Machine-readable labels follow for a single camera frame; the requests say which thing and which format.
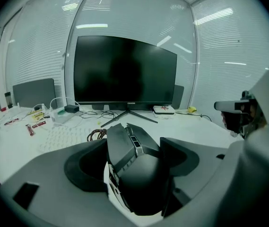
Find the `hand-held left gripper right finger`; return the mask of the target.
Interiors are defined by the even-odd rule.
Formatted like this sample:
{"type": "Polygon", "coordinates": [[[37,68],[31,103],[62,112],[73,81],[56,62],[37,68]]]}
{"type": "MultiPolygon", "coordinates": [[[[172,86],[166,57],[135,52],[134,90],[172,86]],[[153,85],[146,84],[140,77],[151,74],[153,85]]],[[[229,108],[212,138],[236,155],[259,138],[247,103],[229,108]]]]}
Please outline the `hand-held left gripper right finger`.
{"type": "Polygon", "coordinates": [[[170,192],[162,211],[164,218],[188,204],[212,178],[227,149],[160,138],[160,148],[169,167],[170,192]]]}

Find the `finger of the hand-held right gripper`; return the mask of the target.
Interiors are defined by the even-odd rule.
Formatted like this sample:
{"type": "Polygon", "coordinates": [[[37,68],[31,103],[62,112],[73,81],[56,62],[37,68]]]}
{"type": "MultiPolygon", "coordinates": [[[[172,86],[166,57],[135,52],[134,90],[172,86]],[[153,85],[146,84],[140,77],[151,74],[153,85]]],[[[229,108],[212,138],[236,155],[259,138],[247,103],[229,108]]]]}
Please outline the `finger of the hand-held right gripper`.
{"type": "Polygon", "coordinates": [[[217,101],[214,103],[214,109],[225,113],[240,114],[241,104],[240,101],[217,101]]]}

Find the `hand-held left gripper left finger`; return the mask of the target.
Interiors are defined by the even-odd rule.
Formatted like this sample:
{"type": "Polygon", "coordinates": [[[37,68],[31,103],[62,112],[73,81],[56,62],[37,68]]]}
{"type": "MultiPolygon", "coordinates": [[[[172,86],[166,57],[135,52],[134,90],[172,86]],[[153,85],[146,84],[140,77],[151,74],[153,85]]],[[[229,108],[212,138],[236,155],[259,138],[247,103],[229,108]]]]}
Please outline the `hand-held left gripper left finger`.
{"type": "Polygon", "coordinates": [[[106,140],[39,155],[0,186],[0,197],[28,226],[128,226],[110,202],[106,140]]]}

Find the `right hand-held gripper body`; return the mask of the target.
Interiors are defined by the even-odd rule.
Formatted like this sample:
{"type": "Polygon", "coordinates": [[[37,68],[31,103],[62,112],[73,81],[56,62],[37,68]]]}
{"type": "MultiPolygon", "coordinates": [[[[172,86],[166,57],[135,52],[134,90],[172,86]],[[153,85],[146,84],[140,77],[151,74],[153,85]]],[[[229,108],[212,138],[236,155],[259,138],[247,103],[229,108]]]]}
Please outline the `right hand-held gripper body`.
{"type": "Polygon", "coordinates": [[[255,96],[249,91],[242,92],[241,113],[221,112],[224,126],[243,139],[247,138],[253,131],[267,124],[265,116],[255,96]]]}

